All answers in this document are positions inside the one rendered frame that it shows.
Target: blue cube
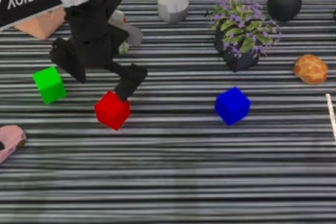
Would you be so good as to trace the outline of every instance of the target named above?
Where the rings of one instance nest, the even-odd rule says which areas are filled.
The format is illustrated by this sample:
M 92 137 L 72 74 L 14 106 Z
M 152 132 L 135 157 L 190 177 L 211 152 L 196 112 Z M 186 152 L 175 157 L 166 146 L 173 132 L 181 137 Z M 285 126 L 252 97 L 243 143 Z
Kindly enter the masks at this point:
M 215 112 L 228 126 L 248 115 L 251 101 L 237 88 L 233 87 L 217 96 Z

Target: table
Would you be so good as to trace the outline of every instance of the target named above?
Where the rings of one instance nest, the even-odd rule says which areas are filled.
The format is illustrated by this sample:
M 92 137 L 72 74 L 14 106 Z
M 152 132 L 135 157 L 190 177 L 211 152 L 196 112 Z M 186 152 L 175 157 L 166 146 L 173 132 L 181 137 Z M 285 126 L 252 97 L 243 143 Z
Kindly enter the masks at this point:
M 265 4 L 266 0 L 256 0 Z M 283 39 L 250 70 L 232 73 L 213 47 L 204 14 L 215 0 L 191 0 L 178 25 L 161 22 L 155 0 L 120 9 L 144 42 L 117 61 L 147 66 L 119 132 L 96 122 L 94 104 L 118 77 L 88 71 L 78 84 L 60 70 L 68 96 L 44 105 L 32 74 L 48 41 L 9 29 L 0 35 L 0 122 L 20 125 L 26 148 L 0 169 L 0 223 L 327 223 L 336 220 L 336 150 L 326 93 L 336 98 L 336 0 L 303 0 Z M 308 86 L 292 67 L 320 56 L 329 78 Z M 227 127 L 215 97 L 238 86 L 250 115 Z

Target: pink plush toy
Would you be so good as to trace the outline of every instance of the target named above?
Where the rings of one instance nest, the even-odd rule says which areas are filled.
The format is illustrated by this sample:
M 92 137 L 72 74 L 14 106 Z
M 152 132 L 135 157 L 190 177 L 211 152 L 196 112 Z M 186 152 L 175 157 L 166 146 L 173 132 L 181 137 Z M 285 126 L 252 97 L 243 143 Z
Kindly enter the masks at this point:
M 8 159 L 18 148 L 25 145 L 27 136 L 17 125 L 0 128 L 0 164 Z

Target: white stick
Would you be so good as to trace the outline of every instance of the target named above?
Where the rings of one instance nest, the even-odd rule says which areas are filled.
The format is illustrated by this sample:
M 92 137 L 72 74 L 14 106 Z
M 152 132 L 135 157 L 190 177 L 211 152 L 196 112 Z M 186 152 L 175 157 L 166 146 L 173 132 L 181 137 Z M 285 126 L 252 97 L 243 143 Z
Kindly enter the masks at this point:
M 325 97 L 327 98 L 330 121 L 331 121 L 331 126 L 332 126 L 332 132 L 333 132 L 333 135 L 334 135 L 334 139 L 336 141 L 336 120 L 335 120 L 334 108 L 333 108 L 332 101 L 331 101 L 331 95 L 326 94 Z

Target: bread bun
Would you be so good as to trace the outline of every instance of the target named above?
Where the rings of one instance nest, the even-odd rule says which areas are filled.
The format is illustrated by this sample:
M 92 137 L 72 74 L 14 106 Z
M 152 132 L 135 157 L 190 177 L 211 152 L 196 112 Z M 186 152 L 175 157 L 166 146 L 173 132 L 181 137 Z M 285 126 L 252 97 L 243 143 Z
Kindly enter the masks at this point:
M 318 85 L 327 79 L 328 66 L 319 57 L 307 54 L 295 62 L 294 74 L 307 84 Z

